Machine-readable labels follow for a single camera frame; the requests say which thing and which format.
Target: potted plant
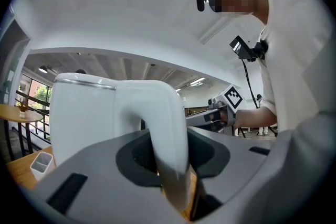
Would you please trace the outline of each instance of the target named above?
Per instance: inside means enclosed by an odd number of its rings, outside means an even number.
[[[20,103],[18,104],[18,107],[20,109],[20,115],[19,117],[21,119],[24,119],[26,117],[26,110],[29,108],[28,106],[28,99],[23,99],[22,101],[20,101]]]

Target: white ceiling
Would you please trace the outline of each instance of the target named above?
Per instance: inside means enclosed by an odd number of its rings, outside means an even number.
[[[23,20],[17,5],[14,5],[14,13],[20,26],[26,34],[37,44],[41,37],[46,36],[52,26],[58,23],[61,16],[72,14],[79,10],[97,5],[109,5],[113,8],[133,9],[146,12],[159,18],[161,21],[170,24],[174,28],[191,35],[199,41],[200,46],[195,43],[193,54],[199,54],[200,59],[204,55],[204,48],[214,54],[214,58],[220,59],[216,64],[218,68],[227,68],[223,63],[229,63],[230,66],[238,68],[241,65],[240,60],[231,51],[229,43],[237,35],[240,35],[248,45],[254,46],[258,35],[263,28],[261,22],[252,16],[243,18],[230,18],[225,14],[217,14],[211,11],[209,7],[203,12],[198,12],[196,0],[29,0],[30,11],[34,16]],[[148,36],[156,36],[158,33],[148,33]],[[171,50],[177,51],[171,44]],[[169,83],[171,86],[179,88],[182,85],[193,81],[201,76],[198,72],[189,72],[176,70],[176,67],[169,66],[168,60],[166,67],[164,64],[151,67],[148,59],[139,58],[120,58],[120,55],[98,54],[91,55],[69,53],[69,51],[58,50],[63,53],[32,54],[28,56],[25,66],[31,70],[37,70],[40,65],[50,65],[58,72],[74,72],[82,68],[89,74],[108,77],[111,79],[156,79]]]
[[[178,88],[200,76],[176,69],[154,65],[140,60],[118,58],[112,54],[50,53],[28,55],[24,66],[51,83],[55,79],[52,72],[42,73],[40,66],[49,66],[56,73],[76,72],[83,69],[87,74],[114,80],[160,80]]]

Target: ceiling light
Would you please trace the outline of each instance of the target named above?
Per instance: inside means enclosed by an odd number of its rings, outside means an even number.
[[[195,84],[190,85],[190,87],[200,86],[200,85],[203,85],[203,83],[201,83],[201,82],[197,82],[197,83],[195,83]]]
[[[200,82],[200,81],[202,81],[202,80],[204,80],[205,78],[200,78],[200,79],[198,79],[198,80],[195,80],[194,82],[192,82],[192,83],[190,83],[190,85],[193,85],[193,84],[195,84],[195,83],[198,83],[198,82]]]
[[[48,73],[46,66],[41,66],[38,70],[42,73]]]

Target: wooden surface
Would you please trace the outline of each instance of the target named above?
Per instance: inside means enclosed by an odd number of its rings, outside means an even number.
[[[51,146],[41,151],[53,154],[52,153],[53,150]],[[41,151],[32,153],[30,155],[27,155],[20,159],[16,159],[15,161],[12,161],[6,164],[7,169],[10,172],[16,184],[26,187],[30,190],[34,189],[38,181],[33,176],[30,170],[30,165],[32,164],[33,160],[36,158],[37,154]]]
[[[190,176],[191,176],[190,177],[191,200],[190,200],[188,207],[183,212],[181,212],[182,217],[186,220],[190,220],[191,218],[191,212],[192,212],[194,201],[195,201],[195,192],[196,192],[196,184],[197,184],[197,176],[193,169],[190,173]]]
[[[19,117],[20,109],[17,106],[0,104],[0,118],[3,120],[13,121],[13,122],[36,122],[43,119],[41,114],[34,111],[27,110],[26,117],[21,119]]]

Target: white wall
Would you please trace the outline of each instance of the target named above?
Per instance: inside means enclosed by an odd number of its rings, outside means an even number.
[[[198,73],[239,86],[223,56],[190,34],[138,10],[91,6],[64,15],[45,35],[32,40],[31,53],[105,50],[120,57]]]
[[[212,87],[205,85],[188,87],[179,91],[179,94],[181,98],[186,97],[185,108],[208,106],[208,100],[218,95],[228,86],[229,84],[226,83],[213,82]]]
[[[263,85],[261,80],[261,73],[260,73],[260,65],[259,62],[255,61],[252,63],[247,64],[247,71],[248,76],[252,88],[252,92],[254,94],[254,97],[257,98],[258,94],[261,94],[263,96]],[[246,109],[255,109],[255,105],[252,100],[251,92],[246,80],[244,67],[240,67],[238,69],[238,77],[240,80],[240,93],[243,95],[243,97],[246,100]]]
[[[27,57],[29,40],[15,20],[12,20],[0,42],[0,100],[14,104],[18,87],[17,71]]]
[[[96,48],[240,86],[236,70],[223,55],[201,44],[190,29],[169,22],[162,9],[154,8],[165,7],[170,0],[134,1],[120,6],[114,0],[13,0],[12,7],[31,39],[31,53]],[[192,12],[185,15],[189,22],[185,25],[197,22],[204,26],[207,13],[197,11],[195,0],[187,6]],[[207,15],[210,21],[216,18],[215,13]]]

